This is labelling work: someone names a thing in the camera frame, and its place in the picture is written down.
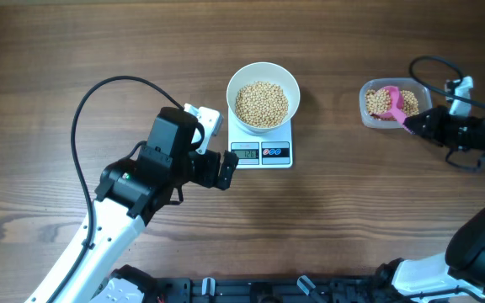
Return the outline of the pink plastic scoop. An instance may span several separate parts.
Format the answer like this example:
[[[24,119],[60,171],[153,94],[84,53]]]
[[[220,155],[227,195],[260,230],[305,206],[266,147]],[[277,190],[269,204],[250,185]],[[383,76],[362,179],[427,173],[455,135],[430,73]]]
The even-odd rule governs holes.
[[[395,86],[386,86],[383,89],[386,90],[388,95],[391,97],[391,108],[383,114],[377,114],[377,116],[382,119],[394,118],[403,129],[409,133],[412,133],[412,131],[404,124],[407,116],[402,111],[404,99],[399,88]]]

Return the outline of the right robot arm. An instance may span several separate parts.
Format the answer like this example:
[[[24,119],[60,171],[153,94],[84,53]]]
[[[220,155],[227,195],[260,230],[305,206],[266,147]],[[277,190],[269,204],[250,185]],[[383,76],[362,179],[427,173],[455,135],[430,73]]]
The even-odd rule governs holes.
[[[485,152],[485,117],[459,117],[439,106],[406,118],[404,124],[452,151],[465,147]],[[369,292],[374,302],[444,301],[457,295],[485,302],[485,207],[456,232],[445,253],[382,264]]]

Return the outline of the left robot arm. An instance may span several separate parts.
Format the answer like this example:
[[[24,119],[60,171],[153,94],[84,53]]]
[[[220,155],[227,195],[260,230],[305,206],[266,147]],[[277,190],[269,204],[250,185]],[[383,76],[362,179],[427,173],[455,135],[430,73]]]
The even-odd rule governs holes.
[[[237,156],[207,148],[222,120],[206,107],[162,108],[137,159],[125,157],[103,170],[92,212],[28,300],[90,301],[154,214],[182,202],[172,195],[181,194],[184,184],[228,189]]]

